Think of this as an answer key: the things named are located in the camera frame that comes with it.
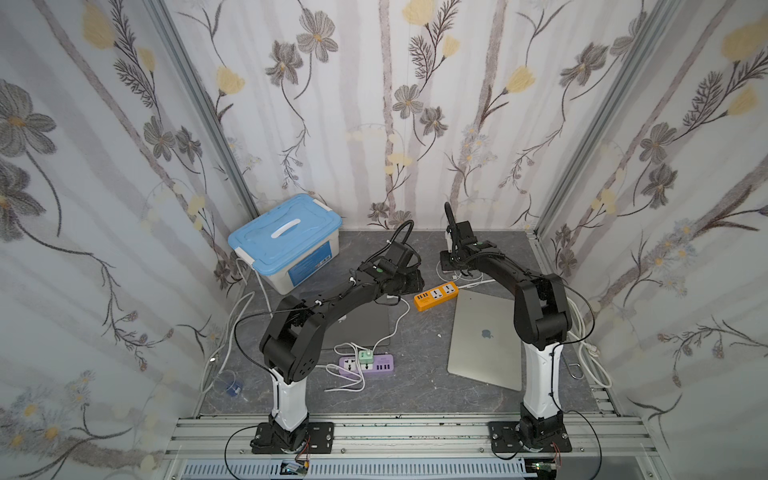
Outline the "green usb charger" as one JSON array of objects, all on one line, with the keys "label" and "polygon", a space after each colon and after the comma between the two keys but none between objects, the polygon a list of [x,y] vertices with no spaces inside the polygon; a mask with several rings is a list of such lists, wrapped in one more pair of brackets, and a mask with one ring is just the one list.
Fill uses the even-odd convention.
[{"label": "green usb charger", "polygon": [[360,350],[357,360],[361,365],[371,365],[374,363],[374,353],[371,350]]}]

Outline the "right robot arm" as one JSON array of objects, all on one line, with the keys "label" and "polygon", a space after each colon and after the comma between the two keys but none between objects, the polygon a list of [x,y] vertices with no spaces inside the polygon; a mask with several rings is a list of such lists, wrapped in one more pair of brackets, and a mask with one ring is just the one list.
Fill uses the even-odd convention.
[{"label": "right robot arm", "polygon": [[566,433],[557,392],[560,347],[572,328],[565,285],[556,274],[521,266],[496,244],[478,239],[468,221],[448,218],[448,248],[440,261],[448,271],[479,271],[514,297],[513,325],[524,345],[526,386],[517,436],[530,451],[542,450]]}]

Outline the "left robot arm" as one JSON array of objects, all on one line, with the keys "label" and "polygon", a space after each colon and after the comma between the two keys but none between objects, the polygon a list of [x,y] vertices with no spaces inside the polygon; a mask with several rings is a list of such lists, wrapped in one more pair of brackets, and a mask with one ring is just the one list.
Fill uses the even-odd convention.
[{"label": "left robot arm", "polygon": [[259,425],[254,450],[295,452],[309,433],[306,379],[318,365],[326,330],[358,307],[383,296],[402,297],[424,287],[421,257],[395,240],[353,270],[348,280],[312,298],[281,301],[259,345],[272,375],[273,408]]}]

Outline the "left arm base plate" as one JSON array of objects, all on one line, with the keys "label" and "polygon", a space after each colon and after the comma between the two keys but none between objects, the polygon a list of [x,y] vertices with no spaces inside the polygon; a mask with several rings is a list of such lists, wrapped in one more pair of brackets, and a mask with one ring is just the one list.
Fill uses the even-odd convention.
[{"label": "left arm base plate", "polygon": [[303,421],[288,431],[276,422],[262,422],[250,441],[253,454],[309,453],[330,454],[334,442],[333,422]]}]

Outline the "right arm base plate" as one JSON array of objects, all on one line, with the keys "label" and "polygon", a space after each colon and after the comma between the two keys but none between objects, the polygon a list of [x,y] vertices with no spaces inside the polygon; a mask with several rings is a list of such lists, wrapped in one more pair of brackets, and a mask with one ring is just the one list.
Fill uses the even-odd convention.
[{"label": "right arm base plate", "polygon": [[560,423],[520,421],[488,423],[491,449],[496,454],[570,453],[570,436]]}]

